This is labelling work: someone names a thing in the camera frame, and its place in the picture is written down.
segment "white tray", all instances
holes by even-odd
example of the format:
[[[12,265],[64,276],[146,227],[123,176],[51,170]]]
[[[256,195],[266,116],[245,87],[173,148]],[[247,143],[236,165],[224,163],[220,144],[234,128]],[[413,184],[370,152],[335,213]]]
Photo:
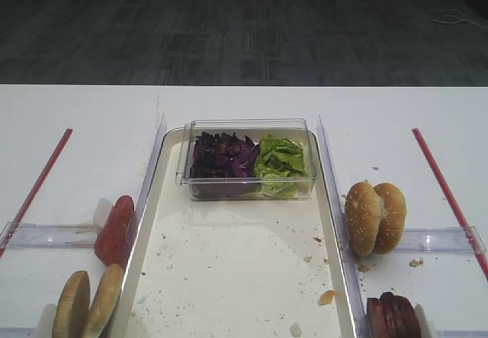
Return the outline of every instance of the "white tray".
[[[353,336],[322,172],[305,201],[191,201],[182,132],[163,141],[109,336]]]

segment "white table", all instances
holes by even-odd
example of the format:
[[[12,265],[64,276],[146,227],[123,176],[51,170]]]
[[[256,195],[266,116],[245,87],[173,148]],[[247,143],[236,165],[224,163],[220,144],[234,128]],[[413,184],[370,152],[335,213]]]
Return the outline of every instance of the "white table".
[[[394,182],[409,202],[407,227],[455,227],[411,133],[419,127],[465,216],[486,243],[486,108],[488,89],[0,85],[0,227],[13,219],[67,127],[73,135],[24,222],[77,224],[91,217],[99,198],[115,201],[128,194],[136,199],[163,112],[168,129],[194,119],[303,117],[315,131],[321,115],[340,192],[362,179]],[[32,260],[35,253],[24,262],[7,255],[0,269],[28,265],[19,273],[35,281],[42,268]],[[85,254],[62,263],[57,258],[54,252],[49,266],[61,271],[56,286],[79,269],[80,260],[88,262]],[[96,276],[101,266],[89,272]],[[14,287],[21,288],[21,282],[0,290],[0,300],[13,301]],[[26,307],[22,324],[35,325],[34,311]],[[0,326],[7,322],[20,323],[2,305]]]

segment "gray carpet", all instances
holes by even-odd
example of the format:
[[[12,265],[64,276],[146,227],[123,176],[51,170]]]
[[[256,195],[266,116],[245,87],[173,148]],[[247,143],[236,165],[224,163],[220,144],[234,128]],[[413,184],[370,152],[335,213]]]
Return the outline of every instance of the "gray carpet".
[[[0,0],[0,83],[488,85],[464,0]]]

